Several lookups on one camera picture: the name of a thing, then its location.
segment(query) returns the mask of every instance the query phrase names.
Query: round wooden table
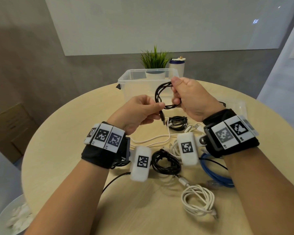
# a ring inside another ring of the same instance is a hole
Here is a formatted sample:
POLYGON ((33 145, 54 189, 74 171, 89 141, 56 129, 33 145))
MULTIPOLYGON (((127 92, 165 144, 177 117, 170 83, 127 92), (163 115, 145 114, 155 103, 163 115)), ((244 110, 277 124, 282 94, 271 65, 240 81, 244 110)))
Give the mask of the round wooden table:
MULTIPOLYGON (((245 94, 208 82, 200 83, 213 95, 246 102, 248 119, 260 134, 261 150, 294 184, 293 128, 267 106, 245 94)), ((40 126, 31 139, 23 160, 22 184, 34 214, 38 213, 80 160, 83 140, 92 125, 106 120, 124 103, 122 91, 115 86, 101 87, 65 104, 40 126)), ((166 110, 165 115, 185 113, 176 108, 166 110)), ((157 121, 140 126, 131 137, 143 141, 160 134, 167 134, 167 129, 161 121, 157 121)), ((156 145, 152 150, 168 147, 168 144, 156 145)), ((217 165, 209 166, 219 174, 227 174, 217 165)), ((128 170, 128 166, 110 170, 106 184, 128 170)), ((200 166, 182 167, 181 174, 194 184, 210 179, 200 166)), ((218 221, 210 215, 193 217, 186 213, 180 201, 183 190, 184 187, 176 178, 160 175, 152 168, 144 183, 131 181, 127 175, 122 176, 103 193, 94 230, 96 234, 118 235, 252 234, 235 188, 213 190, 218 221)))

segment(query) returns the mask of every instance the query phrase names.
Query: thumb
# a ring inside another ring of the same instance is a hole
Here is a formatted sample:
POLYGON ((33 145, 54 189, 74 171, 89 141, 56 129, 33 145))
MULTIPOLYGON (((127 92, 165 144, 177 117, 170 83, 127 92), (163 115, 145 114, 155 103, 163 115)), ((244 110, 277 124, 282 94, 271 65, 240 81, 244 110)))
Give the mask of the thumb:
POLYGON ((173 77, 171 83, 177 92, 183 92, 186 89, 186 84, 178 77, 173 77))
POLYGON ((159 113, 159 111, 163 110, 164 107, 165 107, 164 102, 154 103, 151 105, 144 105, 147 115, 159 113))

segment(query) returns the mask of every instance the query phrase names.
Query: whiteboard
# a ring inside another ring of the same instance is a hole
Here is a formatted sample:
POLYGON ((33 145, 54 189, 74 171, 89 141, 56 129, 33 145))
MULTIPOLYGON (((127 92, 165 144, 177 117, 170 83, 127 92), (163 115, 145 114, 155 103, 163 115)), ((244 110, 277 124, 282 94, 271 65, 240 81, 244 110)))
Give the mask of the whiteboard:
POLYGON ((46 0, 65 55, 278 48, 294 0, 46 0))

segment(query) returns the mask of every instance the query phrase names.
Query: brown cardboard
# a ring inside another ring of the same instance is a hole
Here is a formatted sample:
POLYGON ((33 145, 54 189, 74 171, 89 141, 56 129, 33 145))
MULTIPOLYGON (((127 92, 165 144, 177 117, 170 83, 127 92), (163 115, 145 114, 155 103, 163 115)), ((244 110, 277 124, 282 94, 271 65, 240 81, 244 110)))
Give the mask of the brown cardboard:
POLYGON ((16 162, 25 153, 26 147, 38 129, 21 104, 0 113, 0 152, 16 162))

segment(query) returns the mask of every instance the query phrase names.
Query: person's right arm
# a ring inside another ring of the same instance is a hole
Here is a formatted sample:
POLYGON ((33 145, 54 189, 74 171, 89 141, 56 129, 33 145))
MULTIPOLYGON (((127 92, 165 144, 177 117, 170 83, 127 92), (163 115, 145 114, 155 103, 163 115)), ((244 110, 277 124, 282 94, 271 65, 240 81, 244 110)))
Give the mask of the person's right arm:
MULTIPOLYGON (((202 122, 224 107, 199 82, 172 78, 172 102, 202 122)), ((254 234, 294 235, 294 186, 259 148, 224 157, 254 234)))

